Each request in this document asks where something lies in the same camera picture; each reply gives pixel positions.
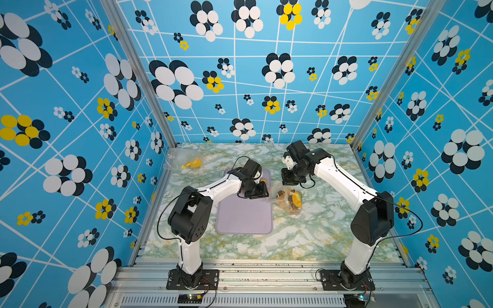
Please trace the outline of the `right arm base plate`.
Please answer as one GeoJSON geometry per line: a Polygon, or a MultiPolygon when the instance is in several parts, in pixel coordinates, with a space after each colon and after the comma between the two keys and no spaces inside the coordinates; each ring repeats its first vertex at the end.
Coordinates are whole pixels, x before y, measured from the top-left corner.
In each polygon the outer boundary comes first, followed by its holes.
{"type": "Polygon", "coordinates": [[[316,274],[324,291],[375,291],[376,287],[368,270],[359,275],[341,270],[321,269],[316,274]]]}

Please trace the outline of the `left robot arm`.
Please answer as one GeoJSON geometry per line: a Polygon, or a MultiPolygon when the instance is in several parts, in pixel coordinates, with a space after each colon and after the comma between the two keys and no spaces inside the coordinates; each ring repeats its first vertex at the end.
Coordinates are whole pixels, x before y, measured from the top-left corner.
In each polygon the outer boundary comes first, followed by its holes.
{"type": "Polygon", "coordinates": [[[261,181],[262,167],[252,159],[234,167],[221,179],[200,188],[186,186],[168,216],[168,224],[178,239],[178,277],[184,286],[197,287],[203,279],[200,238],[204,235],[214,205],[232,196],[247,200],[268,197],[267,184],[261,181]]]}

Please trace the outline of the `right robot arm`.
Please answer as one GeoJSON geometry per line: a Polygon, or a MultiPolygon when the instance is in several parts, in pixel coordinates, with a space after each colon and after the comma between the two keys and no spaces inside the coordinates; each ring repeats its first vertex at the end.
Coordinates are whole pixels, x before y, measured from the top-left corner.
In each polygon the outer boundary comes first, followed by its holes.
{"type": "Polygon", "coordinates": [[[297,186],[307,177],[318,177],[339,192],[356,214],[350,229],[354,239],[341,263],[339,280],[347,290],[354,290],[370,277],[369,264],[377,248],[394,227],[394,199],[388,192],[377,192],[345,171],[326,150],[308,150],[302,141],[286,148],[281,170],[282,184],[297,186]]]}

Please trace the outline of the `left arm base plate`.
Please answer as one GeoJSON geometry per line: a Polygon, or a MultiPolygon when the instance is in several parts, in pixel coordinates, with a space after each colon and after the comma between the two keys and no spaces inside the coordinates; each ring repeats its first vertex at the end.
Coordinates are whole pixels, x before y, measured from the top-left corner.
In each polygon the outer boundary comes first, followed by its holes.
{"type": "Polygon", "coordinates": [[[216,290],[220,278],[219,270],[199,268],[195,274],[187,274],[179,267],[168,273],[167,290],[216,290]]]}

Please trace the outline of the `ziploc bag of cookies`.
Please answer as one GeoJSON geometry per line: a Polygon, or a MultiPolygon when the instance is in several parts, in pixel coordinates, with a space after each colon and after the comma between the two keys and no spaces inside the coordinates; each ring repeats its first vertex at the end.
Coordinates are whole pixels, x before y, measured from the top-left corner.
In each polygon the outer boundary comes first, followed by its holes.
{"type": "Polygon", "coordinates": [[[168,150],[164,169],[181,171],[187,168],[199,168],[205,162],[205,157],[195,150],[172,148],[168,150]]]}
{"type": "Polygon", "coordinates": [[[290,215],[299,215],[302,210],[302,194],[291,186],[281,184],[273,186],[270,190],[270,199],[290,215]]]}

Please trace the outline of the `lilac plastic tray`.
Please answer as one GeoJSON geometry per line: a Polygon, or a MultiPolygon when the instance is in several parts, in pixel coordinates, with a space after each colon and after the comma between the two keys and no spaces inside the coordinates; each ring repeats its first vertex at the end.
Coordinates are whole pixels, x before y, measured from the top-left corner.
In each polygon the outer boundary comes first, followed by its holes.
{"type": "Polygon", "coordinates": [[[269,197],[247,199],[245,191],[217,204],[216,231],[220,234],[267,235],[273,230],[269,197]]]}

